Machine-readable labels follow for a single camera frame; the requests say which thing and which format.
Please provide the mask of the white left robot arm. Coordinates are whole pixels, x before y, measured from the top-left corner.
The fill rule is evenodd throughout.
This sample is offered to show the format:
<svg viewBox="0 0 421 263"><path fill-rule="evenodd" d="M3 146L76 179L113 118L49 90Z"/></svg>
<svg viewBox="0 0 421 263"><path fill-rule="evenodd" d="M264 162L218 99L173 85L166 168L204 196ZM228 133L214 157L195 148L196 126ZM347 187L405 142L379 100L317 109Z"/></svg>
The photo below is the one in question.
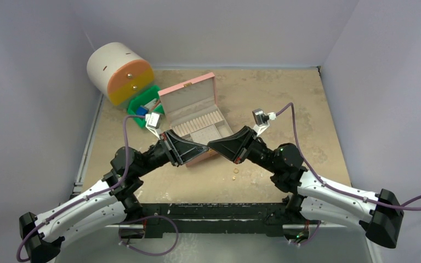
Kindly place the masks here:
<svg viewBox="0 0 421 263"><path fill-rule="evenodd" d="M48 262L55 258L67 240L68 230L88 216L113 213L115 220L135 224L144 215L143 206L134 192L143 185L140 177L171 163L178 167L206 153L203 144L185 140L173 130L160 134L146 152L128 145L117 150L112 169L90 189L66 203L41 214L28 212L19 219L22 242L18 262Z"/></svg>

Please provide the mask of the pink jewelry box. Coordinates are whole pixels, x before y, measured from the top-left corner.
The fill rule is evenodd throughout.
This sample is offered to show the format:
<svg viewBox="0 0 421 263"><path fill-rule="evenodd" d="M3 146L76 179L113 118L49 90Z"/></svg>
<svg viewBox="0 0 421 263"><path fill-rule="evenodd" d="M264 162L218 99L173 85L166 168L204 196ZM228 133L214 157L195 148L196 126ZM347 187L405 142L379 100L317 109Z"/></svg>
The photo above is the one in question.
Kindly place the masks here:
<svg viewBox="0 0 421 263"><path fill-rule="evenodd" d="M170 128L181 138L205 145L233 134L218 107L214 73L161 89L158 95Z"/></svg>

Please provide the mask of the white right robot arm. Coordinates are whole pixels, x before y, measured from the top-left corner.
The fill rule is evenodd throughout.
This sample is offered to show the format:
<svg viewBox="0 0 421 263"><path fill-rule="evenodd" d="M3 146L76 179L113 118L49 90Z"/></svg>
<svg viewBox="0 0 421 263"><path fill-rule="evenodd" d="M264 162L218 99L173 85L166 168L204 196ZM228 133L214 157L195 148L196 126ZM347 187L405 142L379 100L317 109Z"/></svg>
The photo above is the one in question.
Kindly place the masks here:
<svg viewBox="0 0 421 263"><path fill-rule="evenodd" d="M285 143L271 150L248 126L207 145L235 164L249 160L271 172L275 187L292 195L286 206L289 221L325 221L364 230L371 242L396 248L404 212L397 208L399 202L393 192L358 190L318 178L305 166L295 144Z"/></svg>

